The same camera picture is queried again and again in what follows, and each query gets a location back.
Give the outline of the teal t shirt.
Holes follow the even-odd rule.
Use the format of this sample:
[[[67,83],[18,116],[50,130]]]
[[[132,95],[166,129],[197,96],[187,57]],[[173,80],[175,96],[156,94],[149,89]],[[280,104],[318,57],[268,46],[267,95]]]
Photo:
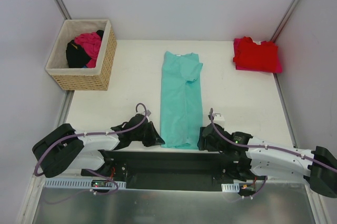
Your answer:
[[[198,54],[164,54],[160,136],[165,148],[197,149],[203,125],[202,68]]]

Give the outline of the wicker basket with liner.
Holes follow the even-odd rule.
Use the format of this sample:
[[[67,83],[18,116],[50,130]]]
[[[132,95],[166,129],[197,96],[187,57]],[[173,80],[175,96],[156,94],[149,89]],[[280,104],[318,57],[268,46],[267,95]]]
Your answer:
[[[70,68],[66,59],[66,47],[82,33],[103,31],[102,44],[96,67]],[[107,90],[113,66],[117,41],[108,19],[67,19],[55,41],[45,70],[63,90]]]

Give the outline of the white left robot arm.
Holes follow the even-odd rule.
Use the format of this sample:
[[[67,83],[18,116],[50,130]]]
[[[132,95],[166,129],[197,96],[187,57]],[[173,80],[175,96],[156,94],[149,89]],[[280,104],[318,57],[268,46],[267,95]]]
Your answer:
[[[33,146],[37,160],[34,175],[53,178],[69,169],[90,169],[106,176],[111,163],[103,152],[124,149],[133,141],[140,141],[144,147],[165,144],[144,114],[136,114],[105,132],[76,130],[71,124],[62,124]]]

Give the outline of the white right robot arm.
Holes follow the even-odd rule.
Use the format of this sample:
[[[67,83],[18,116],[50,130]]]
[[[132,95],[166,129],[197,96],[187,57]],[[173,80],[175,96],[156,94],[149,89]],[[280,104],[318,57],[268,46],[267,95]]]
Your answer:
[[[325,147],[314,150],[277,146],[250,134],[228,133],[218,124],[200,128],[199,150],[218,152],[231,179],[280,178],[306,184],[319,195],[336,198],[336,158]]]

